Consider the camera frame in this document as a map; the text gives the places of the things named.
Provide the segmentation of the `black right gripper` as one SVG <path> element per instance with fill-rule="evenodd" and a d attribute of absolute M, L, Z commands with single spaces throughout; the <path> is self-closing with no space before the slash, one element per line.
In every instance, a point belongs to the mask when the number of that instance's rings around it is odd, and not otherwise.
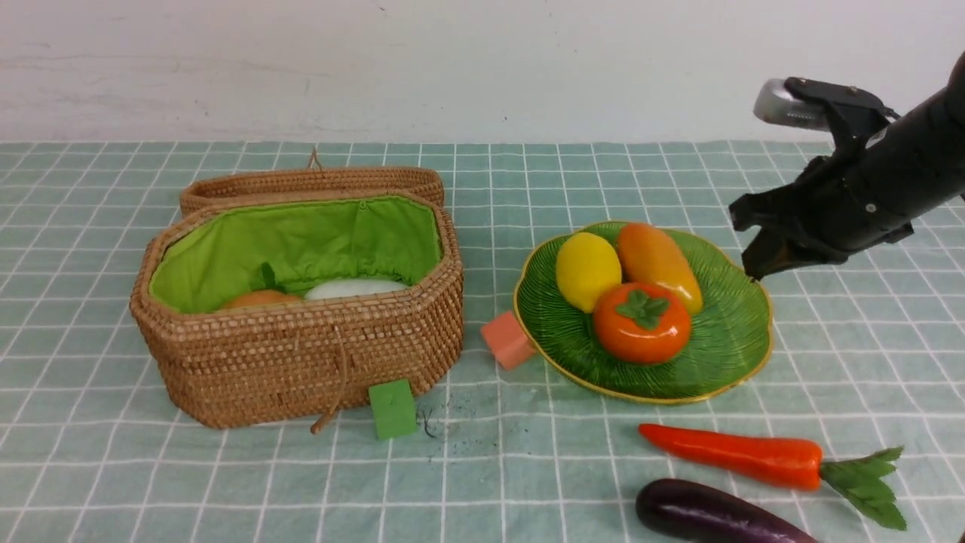
<path fill-rule="evenodd" d="M 753 281 L 813 265 L 841 264 L 914 234 L 936 206 L 936 158 L 920 145 L 877 144 L 815 158 L 793 183 L 741 195 L 728 206 L 739 232 L 758 226 L 742 252 Z"/>

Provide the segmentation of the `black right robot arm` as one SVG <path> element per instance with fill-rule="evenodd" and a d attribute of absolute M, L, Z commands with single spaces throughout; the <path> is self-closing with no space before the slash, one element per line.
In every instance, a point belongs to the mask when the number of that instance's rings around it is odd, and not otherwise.
<path fill-rule="evenodd" d="M 775 126 L 830 133 L 835 144 L 793 182 L 728 207 L 735 230 L 758 227 L 742 253 L 754 281 L 899 243 L 915 219 L 963 196 L 963 59 L 945 88 L 905 115 L 867 90 L 804 77 L 766 81 L 752 111 Z"/>

